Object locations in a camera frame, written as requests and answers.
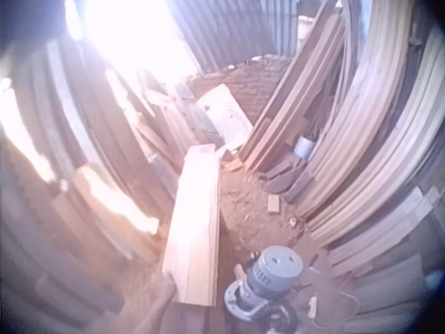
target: dirt floor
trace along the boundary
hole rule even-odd
[[[303,289],[289,296],[289,302],[301,321],[298,333],[342,333],[342,323],[357,308],[357,302],[344,294],[349,292],[348,282],[341,285],[334,279],[325,251],[318,248],[304,226],[292,228],[289,225],[293,205],[282,201],[279,214],[267,213],[268,194],[261,190],[261,185],[262,181],[248,171],[231,173],[222,169],[218,297],[216,307],[209,311],[207,333],[257,333],[253,327],[240,324],[227,314],[223,295],[235,279],[234,265],[246,261],[251,252],[261,252],[272,245],[290,246],[306,266],[300,279]],[[308,269],[315,255],[318,259],[313,268]],[[124,308],[118,316],[105,315],[96,321],[88,333],[130,333],[152,301],[150,276],[153,271],[154,268],[148,269],[140,264],[126,269],[122,280],[126,299]],[[312,296],[318,297],[315,324],[307,317]]]

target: stacked lumber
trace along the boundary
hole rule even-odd
[[[302,74],[306,63],[311,58],[312,52],[318,44],[318,40],[321,37],[326,22],[334,10],[335,3],[335,0],[327,0],[318,10],[316,19],[311,26],[310,32],[307,34],[307,37],[303,41],[301,47],[298,49],[296,56],[293,58],[291,64],[278,83],[275,92],[259,116],[248,140],[240,149],[239,156],[242,158],[242,160],[246,161],[250,156],[252,150],[258,144],[259,139],[268,129],[268,121],[270,122],[270,120],[272,120],[278,114],[278,111],[282,108],[284,101],[291,93],[292,88],[295,86],[296,81]]]
[[[412,179],[445,116],[445,47],[432,31],[419,75],[397,125],[362,174],[309,225],[326,245],[358,226]]]
[[[302,66],[300,75],[270,125],[245,160],[247,168],[252,170],[266,168],[276,158],[289,137],[295,138],[304,132],[306,122],[304,115],[323,87],[343,48],[344,20],[338,14],[331,15],[332,11],[329,11],[329,8],[330,1],[321,8],[320,21],[324,24],[318,25],[315,22],[312,30],[319,28],[320,38],[312,49],[309,60],[300,61],[302,62],[299,64]]]
[[[179,179],[162,267],[175,279],[180,303],[212,306],[216,302],[219,177],[215,145],[191,147]]]
[[[352,271],[399,244],[431,212],[432,206],[416,187],[367,231],[331,250],[329,261],[335,275]]]
[[[412,7],[412,1],[373,2],[369,38],[357,73],[325,140],[303,173],[315,182],[298,202],[298,216],[307,218],[334,193],[378,133],[403,69]],[[396,21],[391,13],[399,13]]]

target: wooden board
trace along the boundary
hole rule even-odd
[[[190,148],[179,179],[162,271],[177,285],[177,301],[216,302],[220,159],[215,145]]]
[[[142,232],[136,230],[138,227],[156,233],[157,219],[145,216],[128,196],[112,189],[93,163],[78,168],[72,183],[99,218],[97,222],[113,239],[123,242],[149,264],[157,260],[154,251],[142,239]]]
[[[415,174],[444,119],[445,48],[433,31],[405,110],[374,159],[329,207],[309,222],[326,245],[370,217]]]
[[[307,218],[334,193],[378,133],[402,74],[412,8],[413,1],[373,2],[359,69],[332,128],[308,164],[316,182],[306,189],[298,216]],[[396,21],[391,13],[398,13]]]
[[[204,334],[206,307],[171,303],[162,320],[161,334]]]
[[[280,197],[278,195],[269,195],[267,197],[267,212],[268,214],[279,214],[280,212]]]
[[[395,266],[355,283],[354,295],[360,300],[359,313],[388,308],[389,306],[418,301],[426,295],[425,278],[420,255],[417,254]]]
[[[15,179],[6,161],[2,161],[1,176]],[[123,299],[97,284],[66,251],[57,246],[42,229],[41,222],[36,219],[35,212],[29,208],[18,186],[3,188],[1,201],[5,208],[2,212],[3,222],[28,256],[84,301],[101,310],[120,311]]]

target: wood scrap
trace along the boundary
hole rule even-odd
[[[284,193],[291,188],[292,184],[294,184],[294,182],[298,179],[302,173],[302,169],[302,166],[293,167],[284,174],[278,175],[277,177],[263,184],[263,190],[266,193]]]
[[[268,179],[273,179],[275,176],[278,176],[280,174],[283,174],[287,172],[288,170],[291,170],[293,164],[290,159],[286,159],[280,164],[276,165],[274,168],[272,168],[270,171],[266,173],[266,176]]]
[[[227,169],[231,173],[242,169],[242,167],[244,167],[244,164],[240,159],[235,159],[225,165],[225,169]]]
[[[280,197],[278,195],[269,195],[267,197],[268,214],[279,214],[280,209]]]
[[[220,159],[215,145],[190,148],[186,155],[162,271],[171,273],[180,303],[216,302],[219,239]]]

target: metal roof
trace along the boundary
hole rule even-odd
[[[255,56],[292,56],[298,0],[167,0],[203,72]]]

